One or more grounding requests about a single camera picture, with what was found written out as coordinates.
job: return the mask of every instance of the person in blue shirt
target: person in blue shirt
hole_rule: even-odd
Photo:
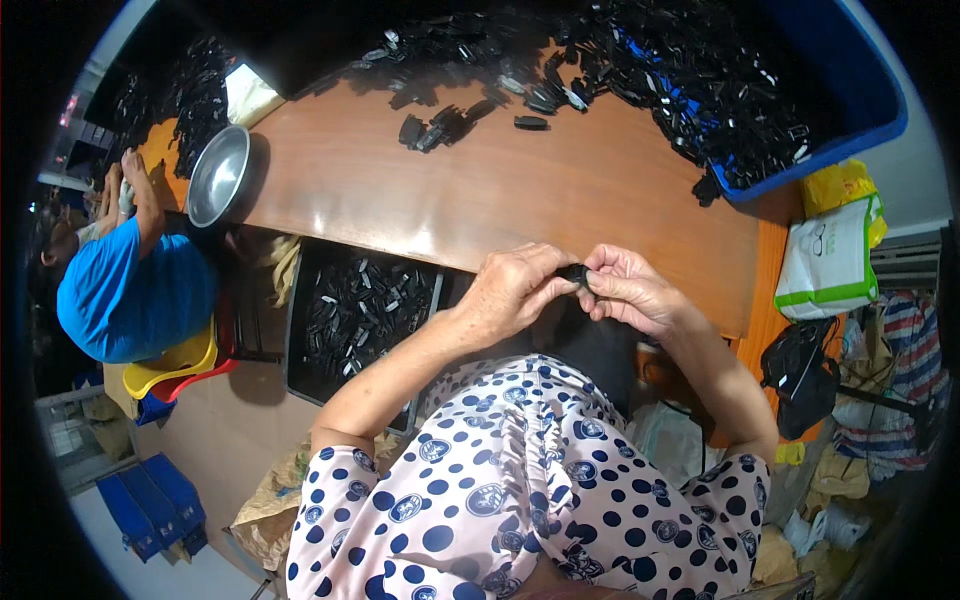
[[[143,157],[127,150],[124,177],[136,216],[122,208],[112,231],[80,247],[54,227],[42,264],[60,278],[57,316],[70,339],[104,363],[157,358],[210,322],[217,272],[184,235],[164,233],[166,220]]]

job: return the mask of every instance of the yellow plastic chair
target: yellow plastic chair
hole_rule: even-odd
[[[217,339],[213,335],[213,326],[211,318],[203,331],[167,349],[155,361],[130,363],[123,371],[123,385],[127,392],[140,400],[160,381],[213,369],[217,362]]]

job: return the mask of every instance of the green and white bag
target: green and white bag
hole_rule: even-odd
[[[839,315],[876,300],[870,225],[883,214],[877,194],[790,228],[774,306],[791,320]]]

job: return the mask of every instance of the white glove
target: white glove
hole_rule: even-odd
[[[133,211],[133,187],[127,178],[120,182],[120,212],[129,215]]]

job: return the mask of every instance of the blue shirt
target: blue shirt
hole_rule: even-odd
[[[163,234],[143,260],[139,253],[133,217],[85,244],[60,283],[60,325],[96,360],[154,358],[210,322],[217,274],[190,240]]]

